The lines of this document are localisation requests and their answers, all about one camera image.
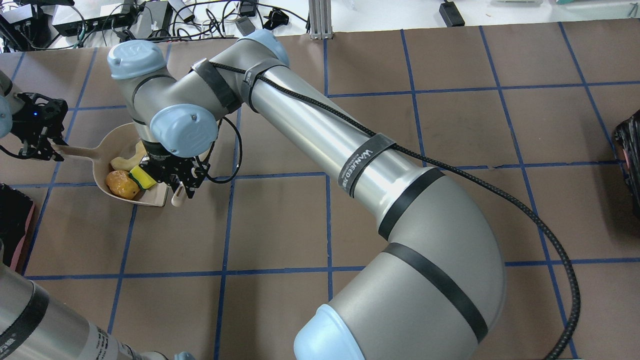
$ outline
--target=electrical cable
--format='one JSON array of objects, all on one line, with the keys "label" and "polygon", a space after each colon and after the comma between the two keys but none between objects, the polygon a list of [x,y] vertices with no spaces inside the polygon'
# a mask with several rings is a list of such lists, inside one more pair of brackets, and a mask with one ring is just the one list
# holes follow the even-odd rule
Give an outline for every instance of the electrical cable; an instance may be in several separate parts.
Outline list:
[{"label": "electrical cable", "polygon": [[[216,184],[226,184],[231,182],[231,180],[233,180],[237,175],[238,172],[240,171],[240,166],[242,166],[242,136],[240,135],[240,130],[238,130],[237,126],[231,121],[229,120],[227,117],[222,117],[222,120],[226,121],[227,124],[229,124],[234,132],[236,133],[236,137],[238,139],[238,162],[236,164],[236,169],[234,170],[233,174],[231,174],[231,176],[229,176],[226,179],[222,179],[222,180],[218,180],[215,177],[210,176],[207,172],[205,172],[205,177]],[[207,158],[205,159],[205,161],[201,161],[200,158],[198,156],[195,157],[196,162],[198,163],[198,166],[200,166],[200,168],[204,169],[205,168],[205,163],[209,161],[209,156],[211,155],[211,151],[213,150],[213,145],[211,145],[211,150],[209,151]]]},{"label": "electrical cable", "polygon": [[[217,4],[217,3],[226,3],[226,4],[225,4],[225,7],[223,8],[223,13],[222,13],[222,14],[223,14],[223,18],[224,18],[224,14],[225,14],[225,10],[227,9],[227,5],[228,5],[229,3],[232,3],[232,2],[238,2],[238,1],[244,1],[244,2],[246,2],[246,3],[256,4],[257,6],[264,6],[264,7],[266,7],[266,8],[279,9],[279,10],[282,10],[283,12],[290,13],[291,15],[293,15],[293,16],[295,16],[295,17],[299,18],[300,20],[304,21],[304,22],[305,22],[305,24],[308,24],[307,20],[306,20],[305,18],[303,18],[302,16],[300,16],[300,15],[298,15],[298,14],[296,14],[296,13],[292,12],[291,10],[283,9],[283,8],[281,8],[281,7],[279,7],[279,6],[273,6],[273,5],[267,5],[267,4],[260,4],[258,1],[252,1],[252,0],[210,0],[210,1],[203,1],[203,2],[201,2],[201,3],[193,3],[193,4],[185,5],[185,6],[183,6],[182,8],[180,8],[179,10],[177,10],[177,11],[173,14],[173,22],[171,22],[171,23],[169,24],[169,27],[173,26],[172,34],[173,34],[174,36],[176,35],[175,22],[176,22],[176,20],[177,20],[177,18],[178,18],[178,14],[179,14],[181,11],[183,11],[184,9],[186,9],[186,8],[191,8],[191,7],[198,6],[198,5],[205,5],[205,4]],[[222,22],[222,32],[225,32],[225,23],[224,23],[224,21]]]},{"label": "electrical cable", "polygon": [[7,155],[9,155],[9,156],[11,156],[12,158],[15,158],[15,159],[20,159],[20,160],[31,159],[35,154],[38,153],[38,151],[40,150],[40,147],[42,146],[42,142],[46,138],[47,138],[46,133],[42,133],[42,134],[40,134],[40,136],[38,136],[38,143],[36,144],[35,148],[31,152],[31,154],[27,154],[27,155],[14,154],[14,153],[10,152],[9,150],[7,150],[2,145],[0,145],[0,151],[2,151],[3,153],[5,153],[5,154],[7,154]]},{"label": "electrical cable", "polygon": [[28,35],[24,33],[24,29],[18,32],[20,33],[20,35],[22,35],[22,37],[24,37],[25,40],[27,40],[27,43],[29,44],[29,46],[31,46],[35,50],[62,50],[62,49],[71,49],[71,48],[75,49],[76,47],[82,47],[84,46],[84,43],[86,42],[86,39],[88,38],[88,36],[91,35],[94,31],[90,31],[89,33],[87,33],[86,20],[84,19],[82,13],[80,13],[80,11],[78,11],[78,9],[75,6],[71,6],[71,8],[73,8],[73,10],[75,10],[78,13],[81,19],[81,24],[82,24],[82,31],[79,32],[76,43],[73,45],[69,45],[65,47],[56,47],[54,49],[50,49],[49,46],[51,46],[51,44],[53,44],[53,42],[60,36],[60,34],[57,34],[53,38],[53,40],[51,40],[45,47],[38,47],[33,43],[34,39],[31,39]]},{"label": "electrical cable", "polygon": [[[224,65],[224,64],[220,64],[220,63],[211,63],[212,65],[214,65],[215,67],[219,68],[219,69],[223,69],[223,70],[227,70],[227,71],[232,71],[232,72],[236,72],[239,74],[245,74],[246,70],[243,69],[239,69],[236,67],[231,67],[228,65]],[[264,74],[259,74],[257,76],[257,79],[265,82],[267,85],[275,88],[276,90],[282,92],[283,94],[289,95],[295,99],[301,100],[307,104],[311,104],[313,106],[316,106],[318,108],[321,108],[335,116],[337,116],[338,118],[344,120],[345,122],[347,122],[348,124],[352,125],[353,127],[357,128],[358,130],[362,131],[363,133],[365,133],[367,136],[374,136],[376,133],[374,131],[372,131],[371,129],[369,129],[368,127],[360,124],[359,122],[357,122],[356,120],[352,119],[349,115],[346,115],[345,113],[321,102],[318,101],[317,99],[314,99],[312,97],[300,94],[298,92],[289,90],[283,86],[280,86],[278,84],[276,84],[274,81],[268,79]],[[515,205],[520,211],[522,211],[523,213],[525,213],[525,215],[527,215],[537,226],[540,230],[542,230],[542,232],[545,234],[545,236],[548,238],[549,242],[553,245],[554,249],[556,250],[556,252],[558,253],[558,256],[560,257],[560,260],[562,261],[564,270],[566,272],[568,281],[569,281],[569,287],[571,289],[571,295],[572,295],[572,306],[571,306],[571,311],[569,314],[569,317],[566,321],[566,324],[564,326],[564,330],[562,331],[560,338],[558,339],[558,341],[556,342],[556,344],[554,345],[554,347],[552,348],[552,350],[547,354],[547,356],[544,358],[545,360],[556,360],[560,354],[562,354],[562,352],[564,351],[564,349],[566,348],[567,344],[569,343],[569,341],[571,340],[571,337],[573,336],[573,333],[575,332],[575,328],[578,324],[578,319],[580,317],[580,289],[578,287],[578,280],[575,276],[575,271],[573,270],[573,265],[571,262],[571,259],[569,258],[569,255],[566,253],[564,247],[562,246],[562,244],[560,243],[560,241],[557,239],[556,235],[551,231],[551,229],[549,229],[549,227],[542,221],[542,219],[535,214],[535,212],[533,210],[531,210],[527,205],[525,205],[524,203],[522,203],[522,201],[518,200],[516,197],[512,196],[511,194],[509,194],[508,192],[505,192],[504,190],[498,188],[497,186],[494,186],[490,183],[487,183],[486,181],[473,176],[471,174],[469,174],[466,171],[460,170],[454,166],[451,166],[449,164],[443,163],[441,161],[429,158],[427,156],[423,156],[421,154],[418,154],[414,151],[411,151],[409,149],[407,149],[406,147],[402,147],[398,144],[394,144],[393,146],[391,146],[391,149],[402,152],[405,155],[411,156],[412,158],[416,158],[418,160],[421,161],[425,161],[426,163],[430,163],[436,167],[440,167],[444,170],[448,170],[456,175],[459,175],[461,177],[464,177],[465,179],[468,179],[469,181],[472,181],[473,183],[482,186],[483,188],[491,191],[492,193],[498,195],[499,197],[502,197],[503,199],[507,200],[508,202],[512,203],[513,205]]]},{"label": "electrical cable", "polygon": [[84,38],[84,34],[86,33],[86,20],[84,19],[84,16],[82,16],[80,10],[78,10],[75,6],[71,6],[71,9],[73,9],[78,13],[78,15],[80,15],[80,20],[82,21],[82,32],[80,32],[80,35],[78,35],[77,42],[73,46],[73,48],[75,49],[80,44],[80,41],[82,41],[82,39]]},{"label": "electrical cable", "polygon": [[[104,42],[104,46],[108,46],[107,45],[107,39],[104,37],[104,26],[109,22],[109,18],[113,16],[113,14],[115,13],[115,11],[125,5],[131,5],[131,6],[137,6],[138,7],[138,11],[140,10],[140,8],[142,8],[142,11],[145,11],[145,9],[149,10],[149,20],[151,21],[151,24],[153,25],[154,23],[154,15],[151,12],[151,9],[147,8],[145,5],[138,5],[138,4],[126,4],[126,3],[122,3],[119,4],[118,6],[114,7],[111,10],[111,13],[109,13],[109,15],[107,15],[107,17],[104,19],[104,22],[102,23],[102,27],[100,28],[100,31],[102,32],[102,41]],[[116,30],[113,28],[115,19],[111,19],[111,30],[116,33]]]}]

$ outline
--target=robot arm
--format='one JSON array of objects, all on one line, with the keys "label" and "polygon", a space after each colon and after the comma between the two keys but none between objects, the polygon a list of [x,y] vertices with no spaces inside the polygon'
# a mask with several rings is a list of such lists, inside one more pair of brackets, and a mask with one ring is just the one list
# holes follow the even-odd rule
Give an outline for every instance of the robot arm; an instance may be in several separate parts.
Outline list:
[{"label": "robot arm", "polygon": [[369,137],[322,109],[339,108],[287,67],[271,33],[254,32],[179,81],[149,42],[122,43],[108,61],[151,158],[205,152],[216,120],[247,102],[375,215],[389,246],[300,331],[298,360],[473,353],[504,300],[504,263],[483,214],[439,169],[414,165],[386,136]]},{"label": "robot arm", "polygon": [[4,147],[0,150],[18,159],[39,159],[63,161],[53,150],[49,139],[59,145],[66,145],[62,125],[67,114],[67,102],[51,99],[36,93],[24,93],[11,79],[0,71],[0,138],[9,133],[22,142],[18,154]]}]

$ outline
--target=power adapter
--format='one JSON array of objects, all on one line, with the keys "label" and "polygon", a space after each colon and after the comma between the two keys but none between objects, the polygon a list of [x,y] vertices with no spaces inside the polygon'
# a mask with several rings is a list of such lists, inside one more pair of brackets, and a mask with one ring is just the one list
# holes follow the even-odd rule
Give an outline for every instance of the power adapter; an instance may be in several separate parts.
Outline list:
[{"label": "power adapter", "polygon": [[240,16],[254,17],[257,7],[257,1],[242,1],[238,12],[240,13]]},{"label": "power adapter", "polygon": [[440,4],[440,15],[448,28],[465,25],[465,20],[462,19],[462,15],[460,15],[458,7],[453,1],[445,0],[444,3]]}]

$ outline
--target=black velcro strap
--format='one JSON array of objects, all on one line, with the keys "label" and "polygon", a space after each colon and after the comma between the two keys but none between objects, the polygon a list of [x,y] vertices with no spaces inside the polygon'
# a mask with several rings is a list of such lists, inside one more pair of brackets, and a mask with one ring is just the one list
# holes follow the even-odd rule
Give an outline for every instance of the black velcro strap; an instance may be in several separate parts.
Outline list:
[{"label": "black velcro strap", "polygon": [[340,185],[350,197],[353,197],[355,185],[365,167],[395,143],[395,141],[380,133],[370,137],[347,159],[347,162],[344,163],[338,176],[338,185]]},{"label": "black velcro strap", "polygon": [[0,335],[0,360],[11,355],[40,325],[49,306],[49,294],[33,284],[33,293],[17,319]]},{"label": "black velcro strap", "polygon": [[218,69],[211,65],[207,59],[200,60],[198,63],[193,64],[191,69],[209,85],[209,88],[211,88],[216,95],[220,104],[222,104],[229,113],[240,108],[242,101],[236,97],[225,78],[222,77]]},{"label": "black velcro strap", "polygon": [[9,95],[11,90],[13,90],[13,81],[9,80],[9,87],[4,91],[4,96]]},{"label": "black velcro strap", "polygon": [[385,217],[380,223],[378,234],[380,234],[384,239],[389,240],[391,230],[396,226],[396,222],[400,219],[402,214],[404,214],[404,211],[409,207],[409,205],[411,205],[418,195],[422,194],[424,189],[443,176],[444,174],[441,173],[440,170],[432,168],[414,180],[411,185],[404,189],[394,204],[391,205],[391,208],[387,211]]},{"label": "black velcro strap", "polygon": [[484,317],[467,294],[462,291],[458,284],[456,284],[447,273],[419,252],[400,243],[389,243],[387,248],[382,252],[397,257],[422,274],[433,286],[440,290],[442,295],[444,295],[460,312],[462,317],[465,318],[469,326],[471,326],[471,330],[473,330],[476,335],[478,343],[484,339],[487,332],[489,332]]},{"label": "black velcro strap", "polygon": [[251,102],[251,95],[253,93],[253,86],[255,84],[255,80],[258,78],[258,75],[276,66],[286,66],[286,65],[284,65],[280,60],[276,58],[266,58],[265,60],[262,60],[260,63],[247,69],[247,71],[244,73],[244,80],[240,88],[240,96],[242,96],[243,100],[249,105],[251,110],[253,110],[256,113],[258,111],[253,107],[253,104]]}]

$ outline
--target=black cable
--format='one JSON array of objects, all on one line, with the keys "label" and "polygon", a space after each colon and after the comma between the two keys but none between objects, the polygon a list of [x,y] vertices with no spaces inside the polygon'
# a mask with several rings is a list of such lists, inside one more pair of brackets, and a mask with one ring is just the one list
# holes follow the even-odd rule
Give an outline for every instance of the black cable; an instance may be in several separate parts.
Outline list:
[{"label": "black cable", "polygon": [[[102,27],[100,28],[100,31],[102,32],[102,41],[104,42],[104,46],[108,46],[107,45],[107,39],[104,37],[104,26],[109,22],[109,18],[113,16],[113,14],[115,13],[115,11],[125,5],[131,5],[131,6],[137,6],[138,7],[138,11],[140,11],[140,8],[142,8],[142,11],[145,11],[145,9],[149,10],[149,15],[150,15],[150,20],[151,20],[151,24],[153,25],[154,23],[154,18],[153,18],[153,13],[151,12],[151,9],[147,8],[145,5],[138,5],[138,4],[127,4],[127,3],[122,3],[119,4],[118,6],[114,7],[111,10],[111,13],[109,13],[109,15],[107,15],[107,17],[104,19],[104,22],[102,23]],[[116,19],[111,19],[111,30],[115,32],[115,29],[113,28],[114,22]]]},{"label": "black cable", "polygon": [[185,34],[187,34],[187,36],[186,36],[186,37],[189,37],[189,32],[188,32],[188,31],[186,31],[186,30],[185,30],[185,29],[183,29],[183,28],[178,28],[178,36],[180,36],[180,30],[184,31],[184,33],[185,33]]},{"label": "black cable", "polygon": [[[294,13],[294,12],[290,11],[290,10],[283,9],[283,8],[281,8],[281,7],[279,7],[279,6],[273,6],[273,5],[260,4],[258,1],[252,1],[252,0],[210,0],[210,1],[203,1],[203,2],[201,2],[201,3],[194,3],[194,4],[185,5],[185,6],[183,6],[182,8],[180,8],[179,10],[177,10],[177,11],[173,14],[173,22],[172,22],[172,23],[175,23],[175,21],[176,21],[176,20],[177,20],[177,18],[178,18],[178,14],[179,14],[181,11],[183,11],[184,9],[186,9],[186,8],[191,8],[191,7],[198,6],[198,5],[216,4],[216,3],[225,3],[225,2],[226,2],[225,7],[224,7],[224,9],[223,9],[223,13],[222,13],[222,14],[224,15],[224,11],[227,9],[227,5],[228,5],[229,3],[231,3],[231,2],[238,2],[238,1],[244,1],[244,2],[246,2],[246,3],[256,4],[256,5],[258,5],[258,6],[264,6],[264,7],[266,7],[266,8],[279,9],[279,10],[282,10],[283,12],[290,13],[291,15],[293,15],[293,16],[295,16],[295,17],[299,18],[300,20],[304,21],[304,22],[305,22],[305,24],[308,24],[308,22],[307,22],[307,20],[306,20],[305,18],[303,18],[302,16],[300,16],[300,15],[298,15],[298,14],[296,14],[296,13]],[[224,23],[224,21],[223,21],[223,22],[222,22],[222,30],[223,30],[223,32],[224,32],[224,30],[225,30],[225,27],[224,27],[224,26],[225,26],[225,23]],[[173,25],[172,34],[173,34],[173,35],[175,35],[175,24]]]},{"label": "black cable", "polygon": [[12,158],[15,159],[20,159],[20,160],[27,160],[27,159],[31,159],[35,154],[38,153],[38,151],[40,150],[40,147],[42,146],[42,142],[47,138],[46,133],[42,133],[40,134],[40,136],[38,136],[38,142],[36,143],[35,149],[33,149],[33,151],[31,152],[31,154],[26,154],[26,155],[20,155],[20,154],[14,154],[12,152],[10,152],[9,150],[7,150],[4,146],[0,145],[0,151],[2,151],[3,153],[11,156]]},{"label": "black cable", "polygon": [[205,13],[207,14],[207,17],[209,18],[209,20],[213,23],[213,26],[215,26],[216,30],[218,31],[218,33],[220,34],[221,37],[226,37],[222,31],[220,31],[220,22],[218,22],[218,19],[216,18],[216,16],[211,12],[211,10],[209,10],[209,8],[205,9]]},{"label": "black cable", "polygon": [[5,149],[4,146],[2,146],[2,145],[0,145],[0,151],[2,151],[3,153],[11,156],[12,158],[20,159],[20,160],[31,159],[33,157],[33,154],[30,155],[30,156],[27,156],[27,155],[16,155],[16,154],[10,152],[9,150]]},{"label": "black cable", "polygon": [[[246,73],[246,70],[243,69],[239,69],[236,67],[231,67],[228,65],[224,65],[224,64],[219,64],[219,63],[212,63],[215,67],[223,69],[223,70],[228,70],[228,71],[232,71],[232,72],[237,72],[239,74],[244,74]],[[357,122],[356,120],[352,119],[349,115],[346,115],[345,113],[332,108],[331,106],[318,101],[312,97],[303,95],[303,94],[299,94],[295,91],[289,90],[283,86],[280,86],[278,84],[276,84],[275,82],[273,82],[272,80],[268,79],[265,75],[263,74],[259,74],[257,76],[258,79],[260,79],[261,81],[265,82],[267,85],[272,86],[273,88],[275,88],[276,90],[287,94],[295,99],[301,100],[303,102],[306,102],[307,104],[311,104],[313,106],[317,106],[318,108],[321,108],[331,114],[334,114],[335,116],[339,117],[340,119],[346,121],[348,124],[351,124],[353,127],[357,128],[358,130],[362,131],[363,133],[365,133],[368,136],[374,136],[376,133],[374,131],[372,131],[371,129],[369,129],[368,127],[360,124],[359,122]],[[420,155],[414,151],[411,151],[409,149],[407,149],[406,147],[402,147],[398,144],[394,144],[393,146],[391,146],[391,149],[402,152],[405,155],[411,156],[413,158],[416,158],[418,160],[421,161],[425,161],[427,163],[430,163],[432,165],[435,165],[437,167],[440,167],[444,170],[448,170],[456,175],[459,175],[461,177],[464,177],[465,179],[468,179],[470,181],[472,181],[475,184],[478,184],[479,186],[482,186],[483,188],[491,191],[492,193],[498,195],[499,197],[502,197],[503,199],[507,200],[508,202],[512,203],[513,205],[515,205],[520,211],[522,211],[523,213],[525,213],[537,226],[540,230],[542,230],[542,232],[545,234],[545,236],[549,239],[549,242],[551,243],[551,245],[553,245],[554,249],[556,250],[556,252],[558,253],[558,256],[560,257],[560,260],[562,261],[562,264],[564,266],[564,270],[566,272],[567,278],[569,280],[569,287],[571,289],[571,296],[572,296],[572,305],[571,305],[571,311],[569,314],[569,318],[567,319],[567,322],[564,326],[564,330],[562,331],[562,334],[560,335],[560,338],[558,339],[558,341],[556,342],[555,346],[553,347],[553,349],[547,354],[547,356],[545,357],[545,360],[556,360],[560,354],[562,354],[562,351],[564,351],[564,349],[566,348],[567,344],[569,343],[569,340],[571,339],[571,337],[573,336],[573,333],[575,332],[575,328],[578,325],[578,319],[580,318],[580,289],[578,287],[578,280],[575,276],[575,272],[573,270],[573,265],[571,263],[571,259],[569,258],[569,255],[566,253],[564,247],[562,246],[562,244],[560,244],[560,241],[557,239],[556,235],[551,231],[551,229],[549,229],[549,227],[542,221],[542,219],[535,214],[535,212],[533,210],[531,210],[528,206],[526,206],[524,203],[522,203],[522,201],[518,200],[517,198],[515,198],[514,196],[512,196],[511,194],[509,194],[508,192],[505,192],[504,190],[498,188],[497,186],[491,185],[490,183],[487,183],[486,181],[473,176],[471,174],[469,174],[466,171],[460,170],[454,166],[451,166],[449,164],[443,163],[441,161]]]},{"label": "black cable", "polygon": [[260,25],[262,25],[262,28],[264,29],[264,19],[262,18],[262,14],[260,13],[260,9],[257,6],[255,7],[255,12],[258,14],[258,19],[260,20]]},{"label": "black cable", "polygon": [[[238,130],[237,126],[231,121],[229,120],[227,117],[223,117],[222,120],[226,121],[227,124],[229,124],[234,132],[236,133],[237,139],[238,139],[238,163],[236,164],[236,169],[234,170],[233,174],[231,174],[231,176],[229,176],[226,179],[222,179],[222,180],[218,180],[215,177],[210,176],[207,172],[205,172],[205,177],[216,184],[226,184],[231,182],[231,180],[233,180],[237,175],[238,172],[240,171],[240,166],[242,166],[242,136],[240,136],[240,130]],[[207,159],[205,160],[208,161],[208,157],[211,155],[211,151],[209,151],[209,154],[207,155]],[[198,162],[198,165],[200,166],[200,168],[205,168],[205,164],[200,161],[200,158],[198,156],[196,156],[196,161]]]}]

